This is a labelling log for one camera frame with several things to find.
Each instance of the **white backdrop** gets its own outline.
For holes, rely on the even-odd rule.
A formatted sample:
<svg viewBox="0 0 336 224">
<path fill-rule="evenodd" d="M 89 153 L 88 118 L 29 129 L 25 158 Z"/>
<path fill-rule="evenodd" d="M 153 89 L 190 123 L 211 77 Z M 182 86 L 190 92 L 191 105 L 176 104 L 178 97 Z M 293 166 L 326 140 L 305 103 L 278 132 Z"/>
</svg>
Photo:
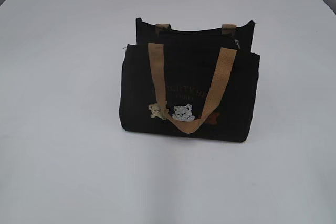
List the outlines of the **white backdrop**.
<svg viewBox="0 0 336 224">
<path fill-rule="evenodd" d="M 243 144 L 127 133 L 135 18 L 256 24 Z M 322 0 L 8 0 L 0 6 L 0 223 L 336 222 L 336 19 Z"/>
</svg>

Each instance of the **bag handle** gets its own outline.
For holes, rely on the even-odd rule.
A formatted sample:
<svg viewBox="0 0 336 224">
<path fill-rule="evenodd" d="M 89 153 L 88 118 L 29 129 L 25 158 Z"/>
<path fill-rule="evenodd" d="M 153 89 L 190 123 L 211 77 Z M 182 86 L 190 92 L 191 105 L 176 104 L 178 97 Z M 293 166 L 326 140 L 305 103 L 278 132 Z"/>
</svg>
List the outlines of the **bag handle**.
<svg viewBox="0 0 336 224">
<path fill-rule="evenodd" d="M 235 24 L 222 24 L 222 34 L 235 36 L 237 25 Z"/>
<path fill-rule="evenodd" d="M 161 113 L 180 131 L 187 134 L 194 133 L 219 106 L 231 74 L 236 53 L 236 50 L 221 48 L 210 89 L 205 99 L 201 118 L 190 122 L 183 122 L 173 119 L 168 114 L 168 109 L 166 108 L 163 44 L 148 43 L 149 62 L 155 88 L 155 96 Z"/>
<path fill-rule="evenodd" d="M 162 31 L 163 29 L 172 29 L 170 24 L 155 24 L 155 33 L 156 35 L 159 35 L 159 32 Z"/>
</svg>

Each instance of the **bear embroidery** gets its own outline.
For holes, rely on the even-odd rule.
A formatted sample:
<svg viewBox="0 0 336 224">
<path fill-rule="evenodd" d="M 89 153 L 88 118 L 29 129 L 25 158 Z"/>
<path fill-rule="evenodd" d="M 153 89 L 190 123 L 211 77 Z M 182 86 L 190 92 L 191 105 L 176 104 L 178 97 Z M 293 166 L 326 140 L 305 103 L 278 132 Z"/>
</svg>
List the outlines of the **bear embroidery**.
<svg viewBox="0 0 336 224">
<path fill-rule="evenodd" d="M 183 121 L 183 122 L 190 122 L 195 119 L 191 109 L 193 107 L 188 104 L 187 106 L 174 106 L 174 114 L 173 119 Z"/>
<path fill-rule="evenodd" d="M 204 121 L 205 124 L 217 125 L 217 117 L 219 117 L 219 112 L 212 112 L 209 117 Z"/>
<path fill-rule="evenodd" d="M 163 120 L 166 120 L 167 118 L 161 113 L 160 107 L 157 103 L 151 104 L 148 106 L 150 111 L 152 111 L 151 118 L 159 117 Z"/>
</svg>

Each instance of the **black tote bag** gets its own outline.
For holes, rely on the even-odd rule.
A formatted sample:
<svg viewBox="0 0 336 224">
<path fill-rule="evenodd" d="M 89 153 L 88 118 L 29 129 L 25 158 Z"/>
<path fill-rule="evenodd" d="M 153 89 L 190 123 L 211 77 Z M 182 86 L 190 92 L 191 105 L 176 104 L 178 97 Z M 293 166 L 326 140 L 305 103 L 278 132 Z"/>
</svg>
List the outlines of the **black tote bag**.
<svg viewBox="0 0 336 224">
<path fill-rule="evenodd" d="M 119 116 L 127 131 L 243 142 L 260 56 L 204 45 L 128 45 Z"/>
<path fill-rule="evenodd" d="M 170 31 L 171 35 L 176 33 L 176 36 L 181 33 L 186 33 L 187 35 L 228 35 L 231 36 L 237 45 L 237 47 L 243 51 L 251 52 L 254 25 L 253 21 L 249 21 L 246 25 L 241 27 L 236 27 L 236 25 L 223 24 L 222 28 L 215 28 L 209 30 L 200 31 L 177 31 L 172 30 L 170 24 L 156 24 L 152 25 L 143 22 L 141 18 L 137 18 L 136 21 L 136 43 L 161 43 L 159 37 L 161 36 L 161 31 Z"/>
</svg>

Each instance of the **brown bear patch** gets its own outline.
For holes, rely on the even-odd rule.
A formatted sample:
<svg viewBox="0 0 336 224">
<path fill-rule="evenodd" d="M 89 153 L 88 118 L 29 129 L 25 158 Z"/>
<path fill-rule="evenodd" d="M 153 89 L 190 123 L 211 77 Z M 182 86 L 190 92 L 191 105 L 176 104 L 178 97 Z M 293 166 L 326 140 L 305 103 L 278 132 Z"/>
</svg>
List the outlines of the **brown bear patch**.
<svg viewBox="0 0 336 224">
<path fill-rule="evenodd" d="M 204 121 L 205 124 L 217 125 L 217 117 L 219 117 L 219 112 L 212 112 L 210 116 Z"/>
</svg>

